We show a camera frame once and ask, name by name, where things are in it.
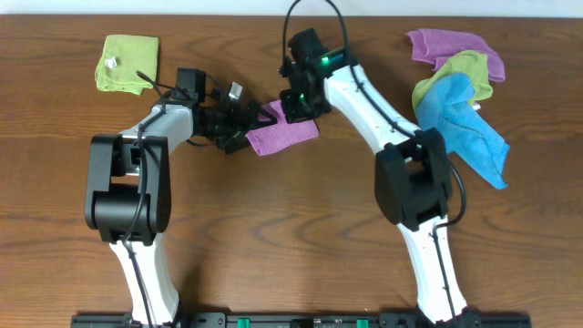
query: black mounting rail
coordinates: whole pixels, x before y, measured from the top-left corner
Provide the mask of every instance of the black mounting rail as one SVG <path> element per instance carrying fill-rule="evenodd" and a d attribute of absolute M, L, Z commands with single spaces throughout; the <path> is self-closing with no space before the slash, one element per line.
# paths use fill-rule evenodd
<path fill-rule="evenodd" d="M 466 310 L 455 320 L 433 324 L 420 313 L 389 312 L 363 315 L 311 314 L 263 315 L 196 313 L 184 315 L 174 323 L 157 328 L 530 328 L 527 315 L 483 314 Z M 146 328 L 148 324 L 133 322 L 130 314 L 77 315 L 71 328 Z"/>

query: green connector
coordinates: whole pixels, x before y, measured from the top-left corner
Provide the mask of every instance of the green connector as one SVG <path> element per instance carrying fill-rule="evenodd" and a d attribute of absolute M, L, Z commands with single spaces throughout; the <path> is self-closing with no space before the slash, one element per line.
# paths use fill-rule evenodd
<path fill-rule="evenodd" d="M 359 319 L 356 321 L 356 328 L 368 328 L 368 320 Z"/>
<path fill-rule="evenodd" d="M 249 319 L 239 319 L 237 321 L 237 328 L 250 328 L 250 327 L 251 327 L 251 321 Z"/>

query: blue cloth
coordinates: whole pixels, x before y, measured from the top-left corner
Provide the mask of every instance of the blue cloth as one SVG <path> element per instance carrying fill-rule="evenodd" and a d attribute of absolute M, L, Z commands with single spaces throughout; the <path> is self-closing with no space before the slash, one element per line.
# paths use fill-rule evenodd
<path fill-rule="evenodd" d="M 510 146 L 468 105 L 474 94 L 466 74 L 443 77 L 431 86 L 415 114 L 422 130 L 437 128 L 441 132 L 448 154 L 457 153 L 482 178 L 501 190 L 508 186 L 502 172 Z"/>

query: pile of cloths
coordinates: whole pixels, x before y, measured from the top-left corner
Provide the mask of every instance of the pile of cloths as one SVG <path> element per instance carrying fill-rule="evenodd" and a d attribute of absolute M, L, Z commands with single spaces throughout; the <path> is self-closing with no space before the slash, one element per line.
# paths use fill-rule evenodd
<path fill-rule="evenodd" d="M 486 41 L 471 33 L 418 29 L 408 33 L 413 60 L 435 65 L 435 74 L 419 81 L 412 103 L 422 130 L 437 128 L 447 153 L 455 152 L 497 189 L 510 147 L 477 113 L 476 101 L 492 97 L 488 80 L 506 79 L 504 63 Z"/>

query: wire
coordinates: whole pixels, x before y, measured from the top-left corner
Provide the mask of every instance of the wire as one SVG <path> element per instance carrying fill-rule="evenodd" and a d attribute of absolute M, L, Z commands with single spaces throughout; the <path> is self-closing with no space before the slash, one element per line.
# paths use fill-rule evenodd
<path fill-rule="evenodd" d="M 449 302 L 449 310 L 452 312 L 452 318 L 454 319 L 454 322 L 456 321 L 456 315 L 455 315 L 455 309 L 454 309 L 454 301 L 452 299 L 452 294 L 449 290 L 449 283 L 447 282 L 447 274 L 445 274 L 445 265 L 444 265 L 444 259 L 442 257 L 441 254 L 441 248 L 439 247 L 439 236 L 437 236 L 437 230 L 444 228 L 444 227 L 451 227 L 453 225 L 456 225 L 457 223 L 459 223 L 459 221 L 462 220 L 462 218 L 464 217 L 465 214 L 465 209 L 466 209 L 466 205 L 467 205 L 467 199 L 466 199 L 466 194 L 465 194 L 465 186 L 464 186 L 464 182 L 462 181 L 462 178 L 459 175 L 459 172 L 457 171 L 457 168 L 455 167 L 454 163 L 452 163 L 451 160 L 447 160 L 449 162 L 449 169 L 451 170 L 452 174 L 454 174 L 454 178 L 455 178 L 455 182 L 457 183 L 457 188 L 459 189 L 459 194 L 461 197 L 461 202 L 462 205 L 459 209 L 459 213 L 457 213 L 457 216 L 455 216 L 455 219 L 450 220 L 448 222 L 444 222 L 444 223 L 440 223 L 437 224 L 436 226 L 434 226 L 434 228 L 431 231 L 431 236 L 434 239 L 434 243 L 435 243 L 435 249 L 437 251 L 437 259 L 439 260 L 439 267 L 441 268 L 441 274 L 444 278 L 444 289 L 445 289 L 445 293 L 447 294 L 447 301 Z"/>
<path fill-rule="evenodd" d="M 283 40 L 281 43 L 281 48 L 282 48 L 282 55 L 281 55 L 281 67 L 284 67 L 285 65 L 285 42 L 286 42 L 286 37 L 285 34 L 288 31 L 288 22 L 290 21 L 290 15 L 292 14 L 292 10 L 293 8 L 300 3 L 301 0 L 295 0 L 293 2 L 293 4 L 291 4 L 290 6 L 290 10 L 288 10 L 288 14 L 285 16 L 285 22 L 283 23 Z"/>
<path fill-rule="evenodd" d="M 148 185 L 148 162 L 146 160 L 146 150 L 144 149 L 144 140 L 142 138 L 144 134 L 144 125 L 138 125 L 138 135 L 137 135 L 137 143 L 139 148 L 139 156 L 140 156 L 140 169 L 139 173 L 141 175 L 141 185 L 139 191 L 139 201 L 138 206 L 136 207 L 136 211 L 134 212 L 134 217 L 132 218 L 131 222 L 129 223 L 129 228 L 126 233 L 121 238 L 121 243 L 123 244 L 126 251 L 128 251 L 129 259 L 131 260 L 131 264 L 134 268 L 134 273 L 136 274 L 136 281 L 138 282 L 139 292 L 142 296 L 142 301 L 144 303 L 144 309 L 146 311 L 146 317 L 148 318 L 148 325 L 150 328 L 153 328 L 152 325 L 152 318 L 149 313 L 149 304 L 148 304 L 148 297 L 146 296 L 146 289 L 144 288 L 144 282 L 142 281 L 142 275 L 139 270 L 138 260 L 136 259 L 136 253 L 134 252 L 130 243 L 128 243 L 129 237 L 131 236 L 132 231 L 136 227 L 136 223 L 138 222 L 138 218 L 141 214 L 142 208 L 144 207 L 144 203 L 146 202 L 146 187 Z"/>
<path fill-rule="evenodd" d="M 148 118 L 144 123 L 138 124 L 138 134 L 136 136 L 136 138 L 137 138 L 136 143 L 138 144 L 138 149 L 139 149 L 139 157 L 140 157 L 139 174 L 141 177 L 141 185 L 140 185 L 140 189 L 139 189 L 139 201 L 138 201 L 138 206 L 136 207 L 136 211 L 134 212 L 134 216 L 133 216 L 131 222 L 129 223 L 129 227 L 126 230 L 126 233 L 124 233 L 124 235 L 121 237 L 121 243 L 123 244 L 126 251 L 128 251 L 129 259 L 131 260 L 132 267 L 134 268 L 134 273 L 136 274 L 136 281 L 138 283 L 139 292 L 141 294 L 142 301 L 144 303 L 144 310 L 146 311 L 146 317 L 148 318 L 148 326 L 150 328 L 153 328 L 154 326 L 152 325 L 152 318 L 151 318 L 151 315 L 149 312 L 148 297 L 146 295 L 146 288 L 144 287 L 144 282 L 142 281 L 142 274 L 141 274 L 140 269 L 139 269 L 138 259 L 136 259 L 136 253 L 134 252 L 134 249 L 133 249 L 131 243 L 128 242 L 128 240 L 131 237 L 131 233 L 136 228 L 136 224 L 138 223 L 139 216 L 141 215 L 142 209 L 144 208 L 144 204 L 146 203 L 146 191 L 147 191 L 147 186 L 148 186 L 148 160 L 146 158 L 146 150 L 144 147 L 144 139 L 143 139 L 144 132 L 146 131 L 146 127 L 148 125 L 150 125 L 152 122 L 154 122 L 155 120 L 160 118 L 162 115 L 166 114 L 166 100 L 165 100 L 162 92 L 160 91 L 158 85 L 156 84 L 156 82 L 154 82 L 151 78 L 149 78 L 147 75 L 145 75 L 144 73 L 142 73 L 140 71 L 136 71 L 136 74 L 140 78 L 142 78 L 143 80 L 148 81 L 156 89 L 156 92 L 158 93 L 158 95 L 160 96 L 160 99 L 162 101 L 162 109 L 158 113 L 156 113 L 154 116 L 152 116 L 151 118 Z"/>

